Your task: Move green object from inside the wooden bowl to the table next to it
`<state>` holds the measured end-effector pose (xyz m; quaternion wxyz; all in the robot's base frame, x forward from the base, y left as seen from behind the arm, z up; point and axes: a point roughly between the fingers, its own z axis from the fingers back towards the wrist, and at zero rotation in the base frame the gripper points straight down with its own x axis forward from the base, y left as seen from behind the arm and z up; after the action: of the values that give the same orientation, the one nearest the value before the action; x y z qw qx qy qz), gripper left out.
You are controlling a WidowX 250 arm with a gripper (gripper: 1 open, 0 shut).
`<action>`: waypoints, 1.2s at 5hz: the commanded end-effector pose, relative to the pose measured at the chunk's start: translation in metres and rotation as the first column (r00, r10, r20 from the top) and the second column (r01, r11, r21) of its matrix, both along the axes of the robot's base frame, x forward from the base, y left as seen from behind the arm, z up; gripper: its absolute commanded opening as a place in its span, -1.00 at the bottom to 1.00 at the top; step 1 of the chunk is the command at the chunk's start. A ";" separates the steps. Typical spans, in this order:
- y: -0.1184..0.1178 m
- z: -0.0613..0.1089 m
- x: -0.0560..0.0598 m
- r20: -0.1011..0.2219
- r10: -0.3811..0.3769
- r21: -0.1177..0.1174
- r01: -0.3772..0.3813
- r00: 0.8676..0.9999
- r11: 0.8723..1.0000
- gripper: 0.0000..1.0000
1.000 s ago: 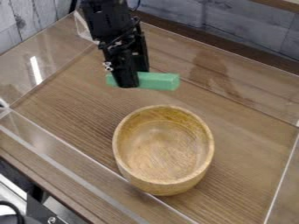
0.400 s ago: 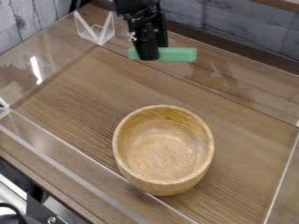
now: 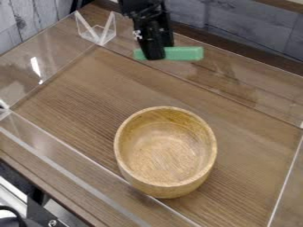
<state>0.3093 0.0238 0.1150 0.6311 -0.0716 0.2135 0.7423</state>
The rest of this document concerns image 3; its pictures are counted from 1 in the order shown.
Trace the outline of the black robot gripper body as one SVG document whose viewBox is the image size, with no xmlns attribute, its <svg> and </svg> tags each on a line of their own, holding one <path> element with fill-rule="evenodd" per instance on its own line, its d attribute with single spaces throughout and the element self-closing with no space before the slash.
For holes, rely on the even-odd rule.
<svg viewBox="0 0 303 227">
<path fill-rule="evenodd" d="M 134 23 L 134 35 L 139 38 L 138 30 L 151 22 L 158 21 L 163 12 L 169 12 L 165 0 L 118 0 L 121 13 L 127 16 Z"/>
</svg>

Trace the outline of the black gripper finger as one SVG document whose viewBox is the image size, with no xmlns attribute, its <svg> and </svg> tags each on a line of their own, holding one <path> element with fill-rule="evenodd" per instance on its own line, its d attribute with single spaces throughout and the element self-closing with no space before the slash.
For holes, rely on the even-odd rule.
<svg viewBox="0 0 303 227">
<path fill-rule="evenodd" d="M 147 60 L 159 60 L 165 58 L 165 47 L 162 41 L 161 25 L 159 22 L 153 20 L 146 23 L 139 33 L 139 44 Z"/>
<path fill-rule="evenodd" d="M 174 34 L 171 27 L 171 16 L 169 12 L 163 12 L 158 19 L 161 26 L 162 41 L 165 47 L 174 47 Z"/>
</svg>

